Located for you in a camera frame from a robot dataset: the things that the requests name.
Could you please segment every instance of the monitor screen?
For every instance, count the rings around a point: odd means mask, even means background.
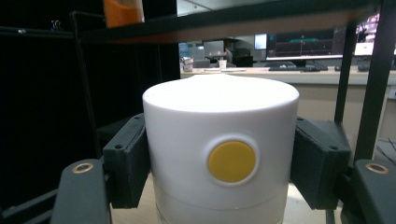
[[[266,60],[342,58],[346,28],[267,35]]]
[[[224,56],[224,42],[222,40],[204,42],[206,57]]]
[[[267,34],[254,35],[254,49],[267,49]]]
[[[355,56],[371,56],[373,54],[378,21],[379,13],[375,13],[359,23],[356,29]]]

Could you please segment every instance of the desk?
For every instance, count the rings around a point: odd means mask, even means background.
[[[270,72],[264,67],[243,68],[245,71],[228,72],[226,74],[239,77],[260,77],[289,83],[300,93],[298,116],[306,119],[333,120],[337,97],[340,72],[329,67],[328,71],[320,72]],[[181,78],[194,75],[214,75],[218,71],[193,69],[192,72],[181,72]],[[357,66],[352,66],[349,76],[349,87],[346,97],[344,127],[352,150],[355,149],[358,131],[361,123],[361,110],[367,84],[368,72],[359,72]],[[390,71],[389,86],[396,86],[396,71]],[[394,138],[396,130],[396,101],[388,99],[389,86],[384,96],[381,122],[378,126],[379,137]]]
[[[320,72],[270,72],[265,67],[248,67],[245,71],[227,72],[225,74],[239,77],[262,77],[286,82],[289,84],[331,84],[338,85],[340,72],[334,71],[334,67],[329,67],[328,71]],[[194,68],[192,72],[180,72],[181,78],[192,77],[194,75],[213,75],[221,71],[206,71],[204,68]],[[366,85],[368,72],[359,72],[358,66],[350,69],[349,85]],[[388,85],[396,85],[396,71],[390,71]]]

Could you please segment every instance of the yellow circle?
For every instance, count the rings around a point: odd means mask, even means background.
[[[256,165],[256,154],[247,144],[229,141],[215,147],[209,155],[210,173],[223,182],[235,183],[248,177]]]

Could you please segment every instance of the white lid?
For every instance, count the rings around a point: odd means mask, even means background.
[[[197,75],[149,88],[146,103],[190,112],[239,112],[283,105],[298,98],[291,85],[265,78]]]

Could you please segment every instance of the white cylinder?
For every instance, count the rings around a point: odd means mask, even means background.
[[[299,93],[279,81],[201,75],[148,89],[156,203],[171,224],[278,223]]]

